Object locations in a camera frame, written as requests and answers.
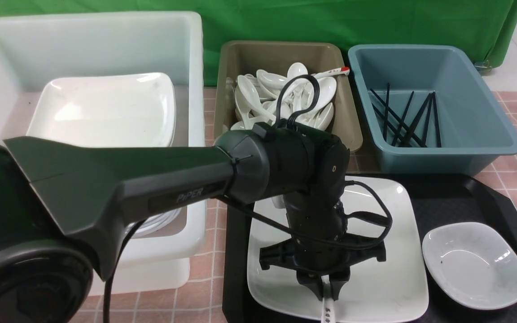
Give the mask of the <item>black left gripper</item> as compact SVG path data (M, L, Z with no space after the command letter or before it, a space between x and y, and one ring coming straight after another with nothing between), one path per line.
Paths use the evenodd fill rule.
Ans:
M299 192L285 194L286 219L291 237L260 249L261 269L271 266L296 271L298 283L310 290L319 301L324 298L320 276L329 275L333 300L349 282L351 266L370 259L386 260L386 231L376 238L347 233L349 219L361 219L386 227L386 216L370 211L346 214L341 201L328 204L320 198Z

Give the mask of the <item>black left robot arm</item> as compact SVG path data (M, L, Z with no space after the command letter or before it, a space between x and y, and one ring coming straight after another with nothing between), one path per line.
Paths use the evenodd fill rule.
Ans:
M67 323L93 274L114 274L147 219L219 200L290 238L260 249L263 270L290 269L336 301L351 266L386 261L392 215L346 179L338 136L282 119L227 131L211 147L85 148L21 136L0 145L0 323Z

